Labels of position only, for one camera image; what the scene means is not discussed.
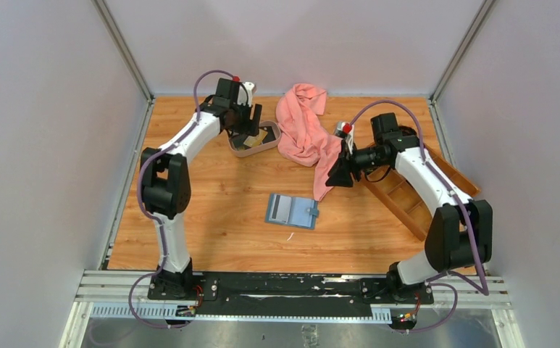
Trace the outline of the blue leather card holder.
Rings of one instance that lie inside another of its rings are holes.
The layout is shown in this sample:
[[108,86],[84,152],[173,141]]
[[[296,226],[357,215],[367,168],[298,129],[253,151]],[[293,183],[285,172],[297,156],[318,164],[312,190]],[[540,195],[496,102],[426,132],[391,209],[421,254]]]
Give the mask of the blue leather card holder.
[[294,228],[315,229],[319,217],[318,201],[309,198],[289,196],[292,198],[291,214],[288,223],[277,223],[269,220],[272,200],[277,193],[271,193],[268,199],[265,222],[275,225],[285,225]]

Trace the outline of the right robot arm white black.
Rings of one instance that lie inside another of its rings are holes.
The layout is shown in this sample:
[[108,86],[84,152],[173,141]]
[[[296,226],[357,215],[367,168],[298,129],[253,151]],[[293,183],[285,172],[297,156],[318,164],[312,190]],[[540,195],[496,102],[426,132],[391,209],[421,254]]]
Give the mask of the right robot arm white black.
[[394,302],[412,297],[415,287],[442,273],[474,266],[479,274],[492,257],[493,209],[459,188],[435,163],[415,130],[399,125],[393,113],[370,120],[374,143],[357,148],[353,126],[338,123],[340,152],[325,182],[330,187],[352,187],[368,172],[382,166],[396,171],[425,203],[432,222],[424,249],[393,263],[386,273],[386,292]]

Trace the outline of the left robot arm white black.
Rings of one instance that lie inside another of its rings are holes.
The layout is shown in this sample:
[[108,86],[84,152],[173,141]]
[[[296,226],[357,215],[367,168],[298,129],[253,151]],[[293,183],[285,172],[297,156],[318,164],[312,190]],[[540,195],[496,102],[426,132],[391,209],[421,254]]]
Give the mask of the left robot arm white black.
[[198,102],[190,120],[169,141],[141,154],[137,199],[153,221],[159,261],[151,276],[152,299],[187,299],[195,290],[184,215],[192,188],[189,164],[221,132],[255,136],[262,106],[253,102],[256,85],[237,77],[220,78],[216,91]]

